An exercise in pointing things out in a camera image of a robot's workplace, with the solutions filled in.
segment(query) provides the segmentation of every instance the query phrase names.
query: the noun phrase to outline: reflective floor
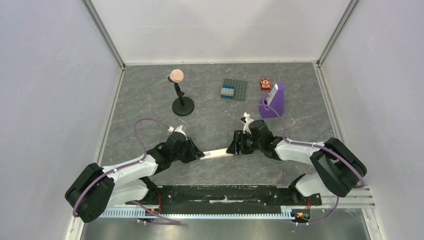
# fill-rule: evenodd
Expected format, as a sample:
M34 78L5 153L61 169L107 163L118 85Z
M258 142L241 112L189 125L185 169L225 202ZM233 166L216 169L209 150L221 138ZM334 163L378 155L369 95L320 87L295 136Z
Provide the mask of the reflective floor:
M312 220L330 210L312 209ZM182 225L99 218L86 224L81 240L370 240L360 209L338 209L322 223L296 226L287 220L183 219Z

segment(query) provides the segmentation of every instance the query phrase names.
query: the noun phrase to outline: floor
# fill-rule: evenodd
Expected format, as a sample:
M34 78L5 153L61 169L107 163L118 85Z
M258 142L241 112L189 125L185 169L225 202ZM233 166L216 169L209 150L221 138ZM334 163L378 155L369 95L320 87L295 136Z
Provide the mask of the floor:
M312 220L328 214L312 209ZM85 225L81 240L370 240L361 209L338 209L323 223L296 226L288 220L181 219L179 226L144 226L135 219L100 218Z
M172 112L177 98L166 80L173 69L184 72L181 90L193 99L195 109L186 117ZM220 97L225 78L248 81L246 101ZM140 118L156 118L177 127L183 125L201 151L227 148L234 130L243 128L240 118L254 107L266 92L260 90L261 78L284 84L283 119L266 120L276 136L298 141L326 141L333 136L332 126L321 94L313 64L231 63L128 66L122 80L109 129L102 166L122 163L140 156L143 150L133 134ZM257 108L252 112L259 118ZM155 122L143 122L138 133L150 149L167 139L167 130ZM262 153L237 155L188 164L175 162L151 180L157 185L247 185L291 183L300 174L313 173L313 167L295 161L277 161Z

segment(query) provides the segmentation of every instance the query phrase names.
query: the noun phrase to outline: red toy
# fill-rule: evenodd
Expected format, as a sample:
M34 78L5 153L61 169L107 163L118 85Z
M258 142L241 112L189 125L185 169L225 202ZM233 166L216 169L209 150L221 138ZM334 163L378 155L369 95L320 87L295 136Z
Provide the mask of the red toy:
M270 91L271 90L271 81L269 78L262 78L260 81L260 89Z

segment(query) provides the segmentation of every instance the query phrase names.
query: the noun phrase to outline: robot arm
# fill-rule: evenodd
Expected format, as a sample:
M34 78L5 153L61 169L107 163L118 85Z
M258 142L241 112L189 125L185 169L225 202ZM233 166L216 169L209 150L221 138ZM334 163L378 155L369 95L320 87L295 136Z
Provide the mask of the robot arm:
M299 142L274 136L263 120L253 120L244 113L243 130L234 131L229 154L251 154L260 150L267 158L297 161L315 167L316 173L298 177L290 186L295 187L297 198L313 194L333 193L345 197L358 183L358 177L342 162L323 149L330 149L342 156L363 177L367 174L362 162L337 138L326 142Z
M341 162L333 162L336 158L320 147L331 149L342 156L361 176L367 173L365 166L336 138L311 146L310 143L274 136L263 120L253 120L247 113L241 120L244 128L234 131L233 141L226 150L201 152L191 138L186 136L182 126L179 126L172 131L166 142L148 150L143 161L142 155L103 168L96 163L89 164L68 189L65 198L72 207L81 198L76 213L85 223L89 223L98 218L106 208L132 200L151 202L159 188L150 181L149 176L168 169L172 162L189 163L199 158L252 154L256 150L270 159L298 161L315 167L316 173L299 176L288 187L288 191L285 191L285 195L298 204L304 203L306 198L316 193L331 192L345 197L359 181L348 167ZM105 173L109 174L83 195L88 186Z
M189 163L204 156L205 154L194 145L191 138L186 136L182 126L179 126L166 142L159 143L148 150L143 161L141 161L142 155L130 161L103 168L96 163L88 165L68 189L65 198L74 207L93 180L113 170L82 197L77 207L77 214L85 223L89 223L109 207L132 200L151 198L156 185L149 180L149 176L168 169L172 162ZM139 163L120 169L121 166L134 162Z

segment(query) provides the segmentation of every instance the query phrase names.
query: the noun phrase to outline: purple holder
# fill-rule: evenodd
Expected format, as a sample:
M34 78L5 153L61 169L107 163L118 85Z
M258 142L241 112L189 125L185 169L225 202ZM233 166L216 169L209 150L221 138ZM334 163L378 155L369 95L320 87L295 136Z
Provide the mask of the purple holder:
M260 104L265 104L273 108L281 117L284 112L284 85L282 82L276 82L266 96L260 101ZM259 114L263 119L275 118L276 113L269 107L260 105Z

